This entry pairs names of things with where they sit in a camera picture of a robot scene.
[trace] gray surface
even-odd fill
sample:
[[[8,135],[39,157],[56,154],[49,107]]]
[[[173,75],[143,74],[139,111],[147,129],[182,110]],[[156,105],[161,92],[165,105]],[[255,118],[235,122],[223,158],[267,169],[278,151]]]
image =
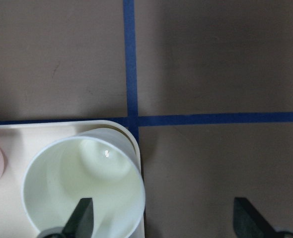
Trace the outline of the gray surface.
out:
[[[125,86],[121,1],[0,1],[0,120],[125,116]]]
[[[293,111],[293,2],[136,1],[140,115]]]
[[[142,127],[140,135],[147,237],[235,238],[235,196],[293,231],[293,124]]]

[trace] blue tape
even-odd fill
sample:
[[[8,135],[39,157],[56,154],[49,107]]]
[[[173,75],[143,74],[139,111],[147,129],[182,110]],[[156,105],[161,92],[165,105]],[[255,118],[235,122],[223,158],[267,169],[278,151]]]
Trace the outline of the blue tape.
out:
[[[51,123],[51,122],[68,122],[68,121],[86,121],[86,120],[111,120],[124,127],[128,127],[127,118],[94,118],[94,119],[44,119],[44,120],[6,120],[0,121],[0,125],[10,124],[34,124],[34,123]]]
[[[138,126],[293,122],[293,112],[229,113],[139,117]]]
[[[128,128],[136,140],[139,141],[137,57],[134,8],[134,0],[123,1]]]

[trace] scratch mark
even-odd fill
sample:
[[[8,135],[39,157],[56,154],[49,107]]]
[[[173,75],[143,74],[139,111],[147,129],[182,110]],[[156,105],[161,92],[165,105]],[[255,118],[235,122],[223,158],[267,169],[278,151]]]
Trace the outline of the scratch mark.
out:
[[[54,76],[55,76],[56,70],[58,69],[58,67],[59,67],[60,65],[61,65],[61,61],[59,61],[58,64],[56,65],[56,67],[54,68],[53,73],[52,73],[52,79],[54,79]]]

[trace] tray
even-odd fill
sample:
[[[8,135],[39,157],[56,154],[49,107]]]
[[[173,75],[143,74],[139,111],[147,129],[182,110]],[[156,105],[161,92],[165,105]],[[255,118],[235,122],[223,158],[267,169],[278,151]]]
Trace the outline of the tray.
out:
[[[29,223],[21,202],[23,176],[34,155],[58,139],[101,127],[116,129],[131,140],[141,168],[136,140],[125,127],[112,121],[0,125],[0,149],[5,159],[5,169],[0,179],[0,237],[32,238],[38,235]],[[145,238],[143,218],[130,238]]]

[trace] white container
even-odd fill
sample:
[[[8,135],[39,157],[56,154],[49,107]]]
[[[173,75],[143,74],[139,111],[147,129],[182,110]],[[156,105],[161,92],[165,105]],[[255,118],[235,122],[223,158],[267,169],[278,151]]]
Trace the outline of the white container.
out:
[[[64,226],[83,197],[93,198],[93,238],[127,238],[137,228],[145,189],[134,147],[122,133],[98,128],[61,139],[30,163],[22,200],[37,230]]]

